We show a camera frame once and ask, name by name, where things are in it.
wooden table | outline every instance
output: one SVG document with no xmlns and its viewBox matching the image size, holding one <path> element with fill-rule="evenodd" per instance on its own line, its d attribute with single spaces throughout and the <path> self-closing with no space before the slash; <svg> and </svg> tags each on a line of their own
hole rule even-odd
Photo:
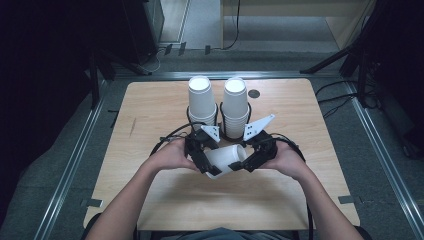
<svg viewBox="0 0 424 240">
<path fill-rule="evenodd" d="M 217 103 L 224 81 L 212 81 Z M 340 204 L 350 195 L 317 100 L 307 79 L 247 80 L 251 122 L 275 114 L 265 129 L 295 141 L 307 164 L 330 197 L 354 225 L 359 218 L 353 203 Z M 159 137 L 187 123 L 188 81 L 131 83 L 94 189 L 102 207 L 89 207 L 84 225 L 124 187 L 149 156 Z M 299 184 L 274 170 L 238 171 L 217 180 L 187 169 L 160 172 L 148 193 L 138 220 L 140 230 L 307 229 L 306 203 Z"/>
</svg>

stacked paper cups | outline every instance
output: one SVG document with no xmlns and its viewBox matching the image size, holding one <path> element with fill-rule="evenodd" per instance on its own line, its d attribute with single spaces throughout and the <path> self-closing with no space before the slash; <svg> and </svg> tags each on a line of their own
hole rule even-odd
<svg viewBox="0 0 424 240">
<path fill-rule="evenodd" d="M 189 81 L 189 117 L 191 122 L 204 122 L 206 125 L 216 125 L 217 105 L 212 92 L 209 78 L 195 76 Z M 201 124 L 195 124 L 198 130 Z"/>
<path fill-rule="evenodd" d="M 225 82 L 222 103 L 223 132 L 228 138 L 243 136 L 249 118 L 246 84 L 241 78 L 230 78 Z"/>
</svg>

human hand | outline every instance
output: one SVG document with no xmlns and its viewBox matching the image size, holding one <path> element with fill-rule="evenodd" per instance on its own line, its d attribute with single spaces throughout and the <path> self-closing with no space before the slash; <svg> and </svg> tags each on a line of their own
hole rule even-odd
<svg viewBox="0 0 424 240">
<path fill-rule="evenodd" d="M 264 163 L 262 169 L 275 169 L 280 173 L 299 180 L 310 172 L 302 158 L 285 142 L 277 141 L 277 155 L 274 159 Z"/>
<path fill-rule="evenodd" d="M 185 139 L 175 139 L 150 156 L 146 162 L 151 163 L 157 171 L 176 168 L 188 168 L 199 171 L 196 165 L 186 158 L 184 147 Z"/>
</svg>

small black hole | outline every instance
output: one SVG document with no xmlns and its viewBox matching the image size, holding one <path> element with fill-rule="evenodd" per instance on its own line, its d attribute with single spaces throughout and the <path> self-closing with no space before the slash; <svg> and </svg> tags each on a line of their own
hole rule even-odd
<svg viewBox="0 0 424 240">
<path fill-rule="evenodd" d="M 252 89 L 248 92 L 248 95 L 251 98 L 258 98 L 261 95 L 261 93 L 256 89 Z"/>
</svg>

forearm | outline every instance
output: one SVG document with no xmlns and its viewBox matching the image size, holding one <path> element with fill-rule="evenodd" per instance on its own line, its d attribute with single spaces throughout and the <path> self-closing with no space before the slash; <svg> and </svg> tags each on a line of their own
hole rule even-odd
<svg viewBox="0 0 424 240">
<path fill-rule="evenodd" d="M 362 239 L 311 170 L 306 171 L 298 181 L 321 239 Z"/>
<path fill-rule="evenodd" d="M 87 239 L 130 239 L 158 172 L 146 162 L 100 215 Z"/>
</svg>

